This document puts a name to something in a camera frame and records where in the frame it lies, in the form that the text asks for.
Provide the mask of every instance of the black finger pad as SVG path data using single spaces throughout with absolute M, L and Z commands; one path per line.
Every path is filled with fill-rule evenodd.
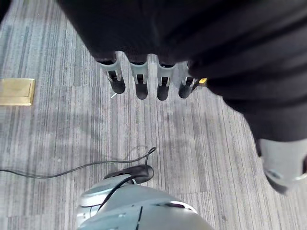
M 158 85 L 157 98 L 160 101 L 164 101 L 164 100 L 167 99 L 167 97 L 168 97 L 168 89 L 169 89 L 169 87 Z
M 139 99 L 144 100 L 148 95 L 147 84 L 135 84 L 135 92 Z

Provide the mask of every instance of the wire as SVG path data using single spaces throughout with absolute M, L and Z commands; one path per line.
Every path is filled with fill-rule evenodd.
M 115 193 L 116 190 L 118 190 L 123 184 L 125 184 L 126 182 L 137 178 L 137 177 L 148 177 L 148 175 L 134 175 L 134 176 L 130 176 L 127 177 L 126 179 L 122 180 L 121 182 L 119 182 L 112 190 L 111 192 L 108 193 L 108 195 L 105 197 L 104 201 L 101 203 L 101 205 L 99 206 L 97 212 L 102 208 L 103 205 L 105 205 L 105 203 L 111 198 L 111 196 Z
M 152 154 L 154 151 L 156 150 L 156 147 L 152 147 L 148 153 L 146 154 L 146 159 L 145 159 L 145 165 L 148 166 L 148 157 L 150 154 Z M 123 184 L 125 184 L 126 182 L 134 179 L 134 178 L 137 178 L 137 177 L 148 177 L 149 180 L 152 179 L 153 175 L 152 176 L 149 176 L 149 172 L 148 172 L 148 167 L 146 167 L 146 170 L 147 170 L 147 174 L 143 174 L 143 175 L 134 175 L 134 176 L 130 176 L 130 177 L 127 177 L 126 179 L 122 180 L 121 182 L 119 182 L 109 193 L 108 195 L 105 197 L 104 201 L 100 204 L 97 212 L 102 208 L 103 205 L 105 205 L 105 203 L 111 198 L 111 196 L 115 193 L 116 190 L 118 190 Z
M 150 156 L 150 154 L 152 154 L 154 151 L 156 150 L 156 147 L 152 147 L 148 152 L 147 154 L 141 156 L 141 157 L 138 157 L 136 159 L 133 159 L 133 160 L 128 160 L 128 161 L 97 161 L 97 162 L 92 162 L 92 163 L 89 163 L 89 164 L 84 164 L 82 166 L 79 166 L 77 168 L 74 168 L 74 169 L 70 169 L 68 171 L 65 171 L 65 172 L 61 172 L 61 173 L 58 173 L 58 174 L 55 174 L 55 175 L 37 175 L 37 174 L 29 174 L 29 173 L 26 173 L 26 172 L 22 172 L 22 171 L 19 171 L 19 170 L 9 170 L 9 169 L 0 169 L 0 172 L 7 172 L 7 173 L 13 173 L 13 174 L 16 174 L 18 176 L 23 176 L 23 177 L 27 177 L 27 178 L 33 178 L 33 179 L 50 179 L 50 178 L 55 178 L 55 177 L 59 177 L 59 176 L 63 176 L 63 175 L 66 175 L 66 174 L 69 174 L 69 173 L 72 173 L 76 170 L 79 170 L 79 169 L 82 169 L 82 168 L 85 168 L 87 166 L 92 166 L 92 165 L 97 165 L 97 164 L 127 164 L 127 163 L 133 163 L 133 162 L 136 162 L 136 161 L 140 161 L 141 159 L 143 158 L 146 158 L 145 159 L 145 164 L 147 164 L 147 161 L 148 161 L 148 157 Z

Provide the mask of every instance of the gray striped carpet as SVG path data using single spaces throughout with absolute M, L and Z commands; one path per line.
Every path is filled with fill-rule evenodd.
M 1 167 L 54 174 L 157 146 L 149 160 L 155 177 L 145 186 L 190 203 L 215 229 L 307 230 L 307 184 L 288 196 L 270 188 L 238 113 L 207 89 L 182 100 L 171 85 L 158 101 L 154 56 L 149 96 L 138 100 L 128 61 L 119 59 L 128 88 L 111 99 L 106 76 L 59 7 L 14 0 L 0 30 L 0 77 L 34 78 L 36 89 L 33 106 L 0 108 Z M 72 230 L 79 195 L 125 166 L 48 180 L 1 172 L 0 228 Z

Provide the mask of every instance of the black sleeve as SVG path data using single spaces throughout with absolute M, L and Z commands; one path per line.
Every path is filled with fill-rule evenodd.
M 275 9 L 270 9 L 270 5 L 262 9 L 253 6 L 250 13 L 245 9 L 240 17 L 236 12 L 220 27 L 212 29 L 211 38 L 206 36 L 204 41 L 206 50 L 193 57 L 190 74 L 208 77 L 208 88 L 244 115 L 255 139 L 304 139 L 307 138 L 307 3 L 271 2 Z M 257 20 L 259 23 L 254 26 L 246 25 Z M 235 35 L 244 26 L 246 32 Z M 223 42 L 213 45 L 223 38 Z
M 1 0 L 0 1 L 0 24 L 6 12 L 8 11 L 10 4 L 11 4 L 11 0 Z

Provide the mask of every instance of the black cloth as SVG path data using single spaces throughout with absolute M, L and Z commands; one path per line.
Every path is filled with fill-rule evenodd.
M 119 50 L 189 60 L 255 139 L 307 138 L 306 0 L 57 2 L 97 61 Z

